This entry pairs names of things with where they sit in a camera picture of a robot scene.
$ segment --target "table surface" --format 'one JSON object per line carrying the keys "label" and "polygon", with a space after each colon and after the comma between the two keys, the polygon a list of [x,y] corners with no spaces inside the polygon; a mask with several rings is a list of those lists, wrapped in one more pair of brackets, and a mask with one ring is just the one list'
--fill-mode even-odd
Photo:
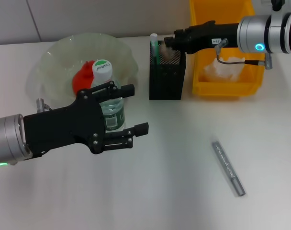
{"label": "table surface", "polygon": [[[122,38],[139,65],[127,126],[134,148],[75,144],[0,168],[0,230],[291,230],[291,55],[273,57],[256,95],[149,101],[149,38]],[[53,43],[0,46],[0,117],[36,112],[34,66]],[[247,195],[236,197],[211,148],[218,137]]]}

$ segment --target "yellow plastic bin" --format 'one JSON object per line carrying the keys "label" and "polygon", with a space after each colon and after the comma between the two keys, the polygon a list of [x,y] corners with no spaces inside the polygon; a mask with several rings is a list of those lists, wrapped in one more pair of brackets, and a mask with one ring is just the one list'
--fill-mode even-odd
{"label": "yellow plastic bin", "polygon": [[[240,23],[242,18],[254,15],[250,0],[190,0],[191,24],[200,25],[215,20],[216,24]],[[242,53],[239,48],[223,48],[221,56],[264,60],[265,54]],[[248,96],[261,87],[265,67],[245,65],[237,82],[208,82],[204,67],[216,58],[214,49],[204,49],[196,53],[193,90],[200,96]]]}

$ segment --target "blue indicator light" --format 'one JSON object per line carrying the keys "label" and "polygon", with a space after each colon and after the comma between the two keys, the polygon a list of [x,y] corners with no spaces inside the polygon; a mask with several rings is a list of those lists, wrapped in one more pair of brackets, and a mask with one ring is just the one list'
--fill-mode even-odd
{"label": "blue indicator light", "polygon": [[261,43],[258,43],[255,45],[255,49],[258,51],[263,51],[263,50],[265,50],[265,46]]}

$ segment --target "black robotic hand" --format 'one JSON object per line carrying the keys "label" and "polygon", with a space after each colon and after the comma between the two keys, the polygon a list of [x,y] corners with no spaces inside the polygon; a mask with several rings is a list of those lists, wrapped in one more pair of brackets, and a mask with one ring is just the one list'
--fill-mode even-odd
{"label": "black robotic hand", "polygon": [[49,150],[82,143],[94,154],[106,150],[133,147],[133,136],[148,134],[148,123],[121,132],[105,133],[101,102],[119,97],[134,96],[134,85],[118,89],[113,81],[81,90],[73,104],[23,118],[25,141],[33,153],[41,157]]}
{"label": "black robotic hand", "polygon": [[194,54],[202,49],[214,48],[223,39],[228,40],[226,47],[237,45],[238,23],[216,24],[209,21],[202,25],[190,26],[185,30],[174,31],[175,37],[165,37],[166,47]]}

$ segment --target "plastic bottle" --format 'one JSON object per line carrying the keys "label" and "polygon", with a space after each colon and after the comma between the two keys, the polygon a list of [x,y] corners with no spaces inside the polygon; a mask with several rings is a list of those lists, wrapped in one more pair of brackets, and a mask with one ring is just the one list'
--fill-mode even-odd
{"label": "plastic bottle", "polygon": [[[112,73],[112,64],[107,60],[97,60],[92,65],[94,81],[91,87],[114,81],[115,85],[120,88],[118,80]],[[125,129],[125,116],[123,98],[117,98],[100,103],[105,119],[106,132],[120,131]]]}

